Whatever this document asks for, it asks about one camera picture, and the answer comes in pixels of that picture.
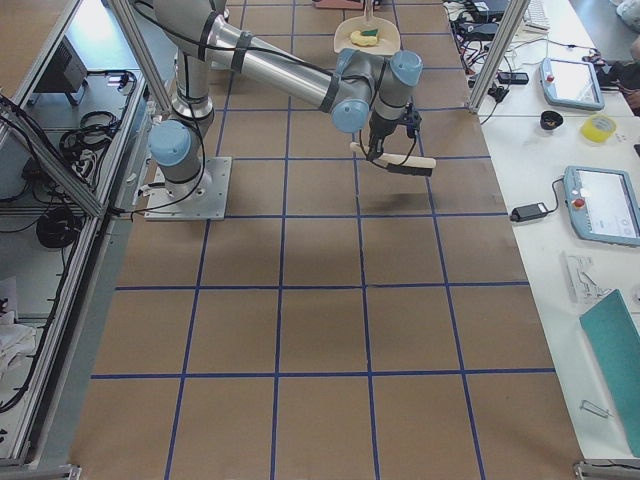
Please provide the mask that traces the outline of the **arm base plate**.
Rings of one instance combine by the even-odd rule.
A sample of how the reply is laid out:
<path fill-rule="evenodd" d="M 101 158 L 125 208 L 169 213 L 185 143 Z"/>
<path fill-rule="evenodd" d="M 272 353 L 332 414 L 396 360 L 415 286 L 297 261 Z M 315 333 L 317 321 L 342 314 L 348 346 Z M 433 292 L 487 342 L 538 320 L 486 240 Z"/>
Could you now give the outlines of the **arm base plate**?
<path fill-rule="evenodd" d="M 167 182 L 159 167 L 149 191 L 144 218 L 149 221 L 223 220 L 226 214 L 231 157 L 207 157 L 204 174 L 185 184 Z"/>

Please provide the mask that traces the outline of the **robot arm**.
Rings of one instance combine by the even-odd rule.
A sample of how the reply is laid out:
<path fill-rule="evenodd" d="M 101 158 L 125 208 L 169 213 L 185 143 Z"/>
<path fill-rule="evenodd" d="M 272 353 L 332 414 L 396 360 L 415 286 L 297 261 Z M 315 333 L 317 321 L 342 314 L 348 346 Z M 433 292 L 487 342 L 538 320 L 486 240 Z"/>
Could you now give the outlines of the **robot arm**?
<path fill-rule="evenodd" d="M 351 150 L 389 173 L 432 174 L 432 158 L 392 154 L 385 140 L 403 125 L 415 139 L 420 115 L 410 99 L 423 70 L 421 57 L 398 46 L 361 47 L 352 42 L 338 49 L 334 70 L 325 70 L 284 52 L 229 24 L 216 1 L 156 1 L 153 19 L 179 52 L 178 92 L 174 111 L 182 116 L 202 106 L 212 110 L 206 76 L 212 64 L 243 74 L 296 97 L 331 117 L 346 134 L 369 132 L 367 142 Z"/>

